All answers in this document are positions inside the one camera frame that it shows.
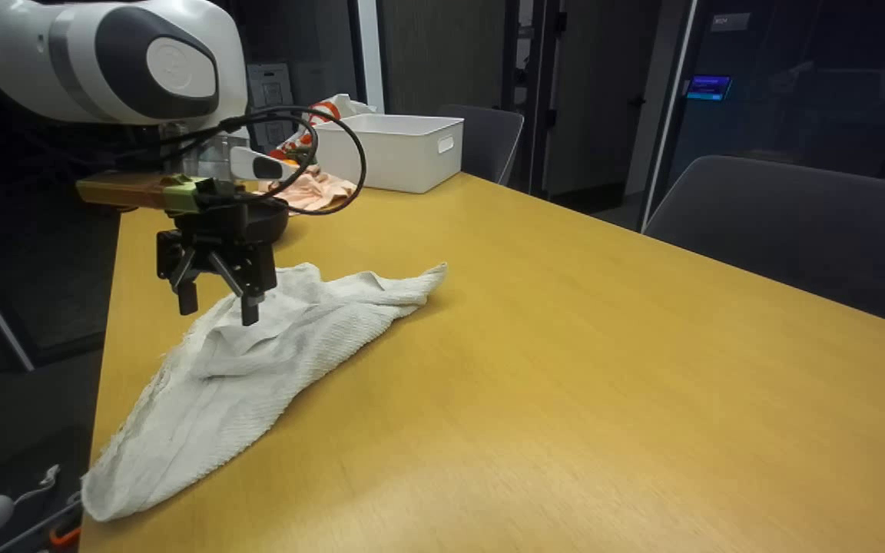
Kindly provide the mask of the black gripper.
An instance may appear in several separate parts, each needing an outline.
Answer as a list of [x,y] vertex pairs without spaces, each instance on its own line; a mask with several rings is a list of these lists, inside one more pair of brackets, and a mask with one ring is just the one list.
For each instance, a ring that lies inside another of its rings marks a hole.
[[225,182],[192,182],[187,209],[171,209],[171,231],[158,234],[158,278],[177,298],[177,312],[196,311],[196,278],[222,278],[241,294],[243,327],[259,323],[259,304],[272,278],[277,203]]

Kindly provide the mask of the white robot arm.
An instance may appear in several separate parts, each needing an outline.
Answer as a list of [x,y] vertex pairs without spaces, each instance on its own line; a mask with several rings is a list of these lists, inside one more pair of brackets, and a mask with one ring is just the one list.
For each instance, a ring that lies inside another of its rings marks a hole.
[[211,0],[0,0],[0,92],[45,119],[154,125],[154,173],[100,173],[86,203],[159,209],[158,278],[196,306],[216,273],[241,315],[277,285],[272,244],[285,209],[243,185],[263,158],[249,140],[249,82],[238,20]]

